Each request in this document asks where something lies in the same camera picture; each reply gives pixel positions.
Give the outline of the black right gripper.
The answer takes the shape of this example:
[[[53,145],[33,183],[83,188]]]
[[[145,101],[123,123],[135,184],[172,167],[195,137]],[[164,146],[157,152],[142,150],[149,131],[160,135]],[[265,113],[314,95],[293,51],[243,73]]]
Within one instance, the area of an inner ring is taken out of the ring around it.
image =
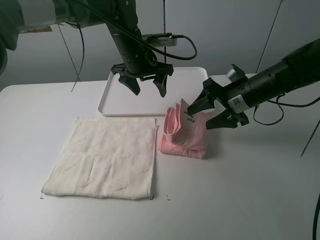
[[[245,111],[288,91],[289,81],[290,69],[285,63],[277,63],[250,78],[245,77],[226,86],[220,86],[209,78],[204,82],[200,95],[187,108],[187,114],[193,116],[214,109],[215,100],[218,100],[225,110],[205,123],[207,130],[247,125],[249,119]]]

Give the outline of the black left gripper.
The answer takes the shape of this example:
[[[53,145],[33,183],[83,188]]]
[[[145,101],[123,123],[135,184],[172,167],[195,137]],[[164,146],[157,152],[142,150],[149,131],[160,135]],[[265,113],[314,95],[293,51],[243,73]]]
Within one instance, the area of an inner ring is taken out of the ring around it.
[[[137,78],[155,75],[153,84],[164,98],[167,94],[168,75],[171,76],[174,72],[173,66],[158,61],[154,52],[144,45],[138,27],[131,32],[133,38],[110,23],[107,27],[123,60],[123,63],[115,64],[111,68],[114,75],[120,74],[118,81],[138,96],[141,89]]]

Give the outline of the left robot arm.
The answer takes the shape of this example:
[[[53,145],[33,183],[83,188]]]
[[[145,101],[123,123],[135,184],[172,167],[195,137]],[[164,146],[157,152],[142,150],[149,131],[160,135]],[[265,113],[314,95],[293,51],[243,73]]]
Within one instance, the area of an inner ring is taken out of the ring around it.
[[[111,72],[135,95],[138,81],[152,80],[161,97],[167,93],[167,78],[174,72],[171,64],[158,61],[154,42],[171,33],[143,35],[138,27],[134,0],[2,0],[0,2],[0,70],[6,68],[7,51],[17,48],[23,31],[66,23],[78,30],[105,24],[122,58]]]

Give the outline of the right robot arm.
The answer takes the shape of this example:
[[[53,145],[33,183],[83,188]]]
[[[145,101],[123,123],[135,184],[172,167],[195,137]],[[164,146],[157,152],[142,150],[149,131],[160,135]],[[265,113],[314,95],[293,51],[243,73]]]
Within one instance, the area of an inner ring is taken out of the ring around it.
[[[231,81],[221,86],[211,78],[203,82],[203,90],[187,108],[190,116],[204,110],[214,109],[219,101],[225,110],[209,119],[208,130],[245,126],[249,119],[245,111],[272,98],[314,84],[320,80],[320,41],[312,41],[284,57],[271,67],[247,77],[238,66],[233,65],[226,74]]]

